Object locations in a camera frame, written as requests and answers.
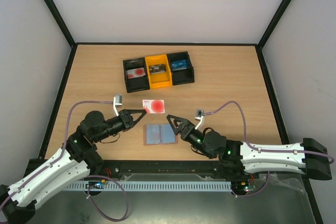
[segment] red circle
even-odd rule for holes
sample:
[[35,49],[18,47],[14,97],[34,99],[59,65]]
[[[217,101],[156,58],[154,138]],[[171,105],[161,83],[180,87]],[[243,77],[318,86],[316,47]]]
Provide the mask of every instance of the red circle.
[[146,113],[147,113],[147,114],[150,114],[150,113],[151,113],[147,107],[143,107],[143,109],[146,110]]
[[164,104],[160,100],[155,100],[152,102],[152,110],[156,113],[162,113],[164,111]]
[[135,74],[137,76],[143,76],[145,74],[145,71],[143,71],[143,68],[138,68],[135,70]]

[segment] white bracket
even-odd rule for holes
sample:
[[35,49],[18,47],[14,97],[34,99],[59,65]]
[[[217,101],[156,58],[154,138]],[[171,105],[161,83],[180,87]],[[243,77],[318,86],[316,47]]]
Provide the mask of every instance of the white bracket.
[[113,111],[116,116],[119,115],[119,112],[117,110],[117,107],[122,105],[122,95],[117,94],[115,97],[113,97]]
[[199,123],[195,127],[195,130],[197,130],[198,128],[202,127],[204,123],[204,110],[197,109],[195,119],[199,121]]

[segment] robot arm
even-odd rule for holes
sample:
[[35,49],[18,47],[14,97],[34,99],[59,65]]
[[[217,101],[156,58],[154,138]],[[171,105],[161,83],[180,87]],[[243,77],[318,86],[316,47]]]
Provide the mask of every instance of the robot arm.
[[208,158],[218,157],[225,175],[243,177],[245,173],[293,172],[305,174],[308,178],[330,180],[332,178],[327,157],[303,153],[303,151],[327,154],[327,149],[312,138],[304,138],[303,143],[288,145],[260,145],[228,140],[212,128],[199,131],[204,117],[196,118],[195,126],[185,118],[168,115],[167,119],[174,134],[191,144],[194,152]]
[[[134,114],[140,114],[138,119],[133,119]],[[105,120],[101,112],[89,112],[76,132],[67,139],[62,147],[64,150],[58,149],[49,160],[20,181],[8,187],[0,186],[1,203],[12,195],[2,208],[8,222],[26,223],[53,195],[79,179],[98,174],[103,160],[97,153],[96,143],[133,128],[145,114],[145,110],[121,110],[117,116]]]

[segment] gray wall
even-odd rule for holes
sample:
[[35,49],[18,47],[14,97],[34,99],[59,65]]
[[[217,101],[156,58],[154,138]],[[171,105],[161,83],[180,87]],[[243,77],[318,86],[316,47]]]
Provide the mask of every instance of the gray wall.
[[[264,48],[294,142],[313,137],[336,156],[336,0],[293,0]],[[336,164],[331,166],[336,177]],[[335,223],[336,180],[311,181],[325,223]]]
[[75,41],[258,43],[281,0],[54,0]]
[[69,52],[43,0],[0,0],[0,184],[37,157]]

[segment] wall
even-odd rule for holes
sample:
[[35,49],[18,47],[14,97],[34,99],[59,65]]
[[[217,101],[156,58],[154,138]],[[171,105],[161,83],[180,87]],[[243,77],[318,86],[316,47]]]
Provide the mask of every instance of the wall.
[[[264,48],[290,139],[313,137],[333,156],[335,17],[335,0],[293,0]],[[335,164],[331,170],[335,177]],[[336,180],[311,183],[324,223],[335,223]]]
[[0,184],[37,157],[69,52],[43,0],[0,0]]
[[54,0],[78,42],[258,43],[281,0]]

